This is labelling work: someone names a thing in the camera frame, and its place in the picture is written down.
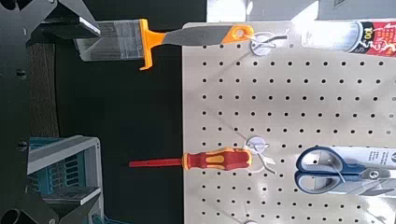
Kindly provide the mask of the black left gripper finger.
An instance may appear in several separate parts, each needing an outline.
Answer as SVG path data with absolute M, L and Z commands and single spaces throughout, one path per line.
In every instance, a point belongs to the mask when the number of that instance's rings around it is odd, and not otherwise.
M 83 0 L 33 0 L 27 15 L 37 13 L 28 46 L 55 43 L 58 40 L 94 38 L 101 34 L 99 26 Z
M 47 195 L 26 190 L 1 197 L 1 224 L 81 224 L 101 195 L 99 187 L 66 187 Z

